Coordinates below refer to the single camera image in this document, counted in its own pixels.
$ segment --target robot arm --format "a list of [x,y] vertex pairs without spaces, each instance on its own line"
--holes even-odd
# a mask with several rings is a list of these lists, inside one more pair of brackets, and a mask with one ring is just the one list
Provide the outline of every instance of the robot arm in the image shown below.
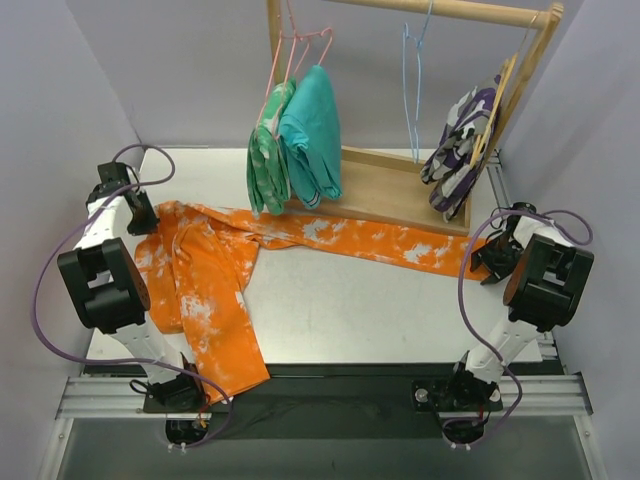
[[[82,324],[97,328],[122,343],[134,358],[147,358],[179,368],[195,370],[174,349],[148,316],[149,292],[122,239],[114,237],[118,207],[126,201],[133,218],[127,227],[132,235],[152,233],[158,224],[144,190],[129,190],[104,206],[106,198],[129,184],[127,166],[107,163],[98,166],[102,183],[87,201],[89,216],[104,209],[89,225],[70,252],[58,257],[58,268]],[[143,364],[147,377],[147,400],[164,411],[200,408],[205,396],[202,385],[184,373]]]
[[[515,228],[508,226],[503,233],[509,237],[507,241],[496,239],[496,245],[511,245],[512,252],[519,250],[503,295],[509,314],[486,339],[500,352],[504,363],[482,344],[465,355],[457,368],[457,381],[462,385],[459,391],[467,392],[468,398],[461,395],[467,404],[483,405],[492,395],[499,398],[495,392],[504,367],[541,333],[569,323],[593,264],[592,253],[572,245],[554,227],[528,217],[516,220],[511,224]],[[483,254],[488,258],[485,249],[487,246],[474,253],[472,268],[479,266]]]

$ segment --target wooden post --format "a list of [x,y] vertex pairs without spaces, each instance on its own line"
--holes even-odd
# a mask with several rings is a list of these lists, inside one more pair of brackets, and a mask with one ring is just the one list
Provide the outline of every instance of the wooden post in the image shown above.
[[522,98],[522,94],[526,90],[529,80],[531,80],[531,77],[533,76],[533,72],[535,72],[536,67],[540,63],[540,59],[544,55],[545,50],[553,38],[553,34],[562,19],[563,13],[564,7],[562,4],[554,3],[551,5],[551,8],[549,9],[549,23],[544,29],[540,30],[533,39],[529,51],[520,64],[520,68],[518,69],[518,73],[516,74],[511,90],[511,95],[500,111],[500,118],[498,119],[496,128],[491,136],[489,145],[485,150],[487,153],[485,158],[489,158],[491,156],[491,152],[493,152],[493,149],[498,144],[498,140],[500,140],[500,136],[509,123],[518,102]]
[[[282,11],[280,9],[280,0],[267,0],[267,19],[269,20],[269,43],[271,45],[271,61],[276,58],[276,50],[278,49],[278,41],[280,39]],[[275,85],[284,82],[284,72],[280,59],[282,58],[282,46],[280,47],[280,55],[276,60],[276,68],[273,72],[273,81]]]
[[467,2],[461,0],[329,0],[405,12],[427,13],[429,2],[433,2],[431,14],[439,17],[461,18],[483,23],[511,25],[512,27],[529,27],[543,29],[549,23],[548,12],[538,12],[528,8],[491,5],[488,3]]

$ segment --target teal shirt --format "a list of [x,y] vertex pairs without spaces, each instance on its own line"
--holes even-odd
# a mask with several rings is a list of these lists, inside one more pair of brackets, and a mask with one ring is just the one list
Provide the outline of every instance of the teal shirt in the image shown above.
[[278,131],[289,180],[307,208],[342,196],[340,119],[329,75],[314,65],[298,85]]

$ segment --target wooden base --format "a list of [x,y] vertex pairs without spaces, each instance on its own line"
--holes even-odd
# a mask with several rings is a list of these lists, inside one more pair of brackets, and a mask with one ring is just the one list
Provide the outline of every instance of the wooden base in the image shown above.
[[[406,157],[342,147],[342,198],[323,198],[318,208],[306,211],[468,235],[470,201],[455,219],[445,222],[442,213],[429,205],[433,185],[422,183],[420,169],[421,165]],[[287,206],[290,210],[304,209],[298,199],[290,200]]]

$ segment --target blue hanger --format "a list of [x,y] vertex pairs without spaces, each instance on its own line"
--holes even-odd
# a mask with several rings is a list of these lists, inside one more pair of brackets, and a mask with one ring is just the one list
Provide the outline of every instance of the blue hanger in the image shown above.
[[[407,129],[409,130],[409,142],[411,145],[411,157],[414,163],[420,161],[420,136],[418,134],[418,121],[420,120],[420,90],[422,82],[422,46],[424,44],[424,35],[427,32],[427,26],[429,25],[429,19],[431,18],[431,8],[433,7],[433,0],[429,2],[429,11],[424,19],[424,25],[422,26],[422,33],[420,38],[414,37],[409,34],[409,24],[404,24],[404,31],[402,35],[402,94],[404,96],[404,113],[407,117]],[[418,59],[418,91],[416,94],[416,119],[413,125],[409,120],[409,106],[407,103],[407,40],[413,40],[416,44],[416,57]]]

